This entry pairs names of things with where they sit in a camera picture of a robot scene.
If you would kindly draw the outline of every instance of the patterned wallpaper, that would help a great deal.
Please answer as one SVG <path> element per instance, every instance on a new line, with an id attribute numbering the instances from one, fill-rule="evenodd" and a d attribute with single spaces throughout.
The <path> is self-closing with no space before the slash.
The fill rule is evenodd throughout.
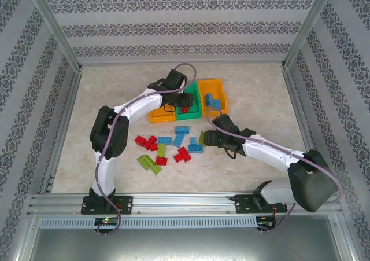
<path id="1" fill-rule="evenodd" d="M 75 72 L 32 0 L 0 4 L 0 260 L 45 177 Z"/>
<path id="2" fill-rule="evenodd" d="M 370 260 L 369 1 L 328 0 L 290 67 L 314 145 L 345 189 L 360 260 Z"/>
<path id="3" fill-rule="evenodd" d="M 47 0 L 82 64 L 282 61 L 314 0 Z"/>

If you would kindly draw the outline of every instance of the floor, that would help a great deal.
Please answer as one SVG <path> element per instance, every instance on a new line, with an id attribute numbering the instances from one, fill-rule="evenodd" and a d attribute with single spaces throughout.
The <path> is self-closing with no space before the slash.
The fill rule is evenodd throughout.
<path id="1" fill-rule="evenodd" d="M 228 97 L 228 114 L 242 130 L 252 129 L 285 147 L 304 151 L 304 144 L 280 65 L 196 63 L 198 79 L 220 78 Z M 100 107 L 121 105 L 141 93 L 149 83 L 165 78 L 173 65 L 88 67 L 83 75 L 68 127 L 52 193 L 87 193 L 94 180 L 95 158 L 89 135 Z M 179 71 L 193 76 L 189 67 Z M 150 124 L 145 115 L 130 125 L 128 144 L 118 159 L 116 192 L 226 192 L 254 190 L 266 180 L 286 180 L 279 170 L 248 157 L 230 159 L 220 148 L 206 147 L 188 163 L 175 163 L 177 148 L 166 147 L 169 164 L 158 175 L 145 171 L 137 158 L 156 152 L 135 144 L 137 135 L 175 136 L 175 126 L 190 126 L 190 137 L 212 127 L 205 118 Z"/>

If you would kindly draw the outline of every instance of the lime green lego brick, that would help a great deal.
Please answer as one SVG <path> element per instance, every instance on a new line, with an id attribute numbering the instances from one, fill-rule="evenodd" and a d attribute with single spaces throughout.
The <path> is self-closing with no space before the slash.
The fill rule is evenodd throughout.
<path id="1" fill-rule="evenodd" d="M 166 156 L 166 145 L 165 144 L 158 144 L 158 157 L 165 157 Z"/>
<path id="2" fill-rule="evenodd" d="M 155 162 L 151 159 L 151 157 L 149 157 L 149 155 L 141 155 L 139 158 L 138 158 L 138 162 L 139 164 L 141 164 L 141 166 L 145 169 L 145 170 L 148 170 L 149 168 L 151 168 L 153 165 L 155 165 Z"/>
<path id="3" fill-rule="evenodd" d="M 201 136 L 199 137 L 199 144 L 205 146 L 205 144 L 204 144 L 204 132 L 201 132 Z"/>
<path id="4" fill-rule="evenodd" d="M 155 165 L 153 165 L 151 168 L 150 168 L 151 170 L 152 170 L 152 172 L 154 173 L 154 174 L 158 174 L 158 173 L 160 173 L 161 172 L 161 170 L 162 170 L 162 168 L 158 165 L 158 164 L 155 164 Z"/>

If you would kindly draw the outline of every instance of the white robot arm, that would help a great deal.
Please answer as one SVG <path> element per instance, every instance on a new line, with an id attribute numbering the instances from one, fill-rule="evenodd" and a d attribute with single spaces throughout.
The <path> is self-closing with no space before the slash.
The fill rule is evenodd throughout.
<path id="1" fill-rule="evenodd" d="M 154 89 L 146 89 L 142 94 L 138 95 L 131 101 L 134 101 L 136 98 L 142 95 L 147 95 L 154 92 L 155 92 Z M 131 101 L 123 105 L 114 107 L 113 108 L 114 112 L 119 113 Z M 129 123 L 132 124 L 145 114 L 155 109 L 158 109 L 161 105 L 162 105 L 162 95 L 154 94 L 146 96 L 145 98 L 136 101 L 132 105 L 130 105 L 126 110 L 124 110 L 121 113 L 121 116 L 126 117 Z M 96 163 L 99 161 L 100 156 L 101 152 L 95 151 Z M 98 178 L 104 194 L 111 194 L 114 191 L 114 172 L 116 170 L 116 166 L 117 166 L 117 157 L 111 157 L 109 160 L 107 160 L 105 156 L 103 157 L 98 171 Z M 96 194 L 102 196 L 102 193 L 98 189 L 96 180 L 94 180 L 92 189 L 94 192 L 96 192 Z"/>
<path id="2" fill-rule="evenodd" d="M 205 145 L 224 148 L 232 159 L 236 158 L 237 153 L 259 159 L 288 175 L 289 180 L 286 182 L 266 181 L 253 192 L 253 201 L 259 208 L 263 208 L 266 203 L 298 203 L 303 209 L 316 212 L 338 190 L 337 185 L 323 172 L 294 157 L 307 159 L 331 174 L 318 151 L 310 150 L 304 153 L 291 150 L 264 139 L 255 131 L 249 129 L 239 131 L 226 114 L 216 117 L 212 122 L 222 130 L 253 141 L 236 138 L 220 131 L 206 131 Z M 290 152 L 290 155 L 267 144 Z"/>
<path id="3" fill-rule="evenodd" d="M 192 94 L 172 92 L 185 86 L 187 77 L 175 69 L 172 69 L 166 79 L 160 79 L 150 85 L 140 95 L 129 102 L 110 108 L 103 106 L 98 113 L 94 126 L 91 130 L 90 141 L 95 151 L 96 164 L 99 163 L 97 175 L 89 191 L 89 196 L 99 206 L 99 209 L 108 211 L 110 205 L 104 199 L 103 194 L 113 198 L 114 172 L 117 165 L 117 157 L 122 154 L 127 144 L 129 125 L 136 122 L 152 110 L 168 104 L 174 107 L 190 108 L 193 105 Z M 102 157 L 103 149 L 110 134 L 110 128 L 116 119 L 114 130 L 107 150 Z"/>

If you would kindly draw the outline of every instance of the orange tray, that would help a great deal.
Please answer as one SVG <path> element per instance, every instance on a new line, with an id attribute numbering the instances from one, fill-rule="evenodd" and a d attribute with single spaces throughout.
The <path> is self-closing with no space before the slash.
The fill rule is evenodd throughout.
<path id="1" fill-rule="evenodd" d="M 164 110 L 164 107 L 166 109 L 171 110 L 173 109 L 173 112 L 167 112 Z M 150 123 L 161 123 L 161 122 L 170 122 L 170 121 L 176 121 L 176 113 L 175 109 L 172 106 L 165 105 L 162 108 L 155 109 L 149 113 Z"/>
<path id="2" fill-rule="evenodd" d="M 227 113 L 227 97 L 224 90 L 224 86 L 222 84 L 222 81 L 220 79 L 213 79 L 213 80 L 199 80 L 198 83 L 198 89 L 199 94 L 201 96 L 201 102 L 202 102 L 202 116 L 206 116 L 206 112 L 212 107 L 206 106 L 206 95 L 211 93 L 212 99 L 218 99 L 220 100 L 220 106 L 222 113 Z M 214 117 L 218 116 L 219 112 L 217 111 L 211 111 L 209 112 L 209 116 Z"/>

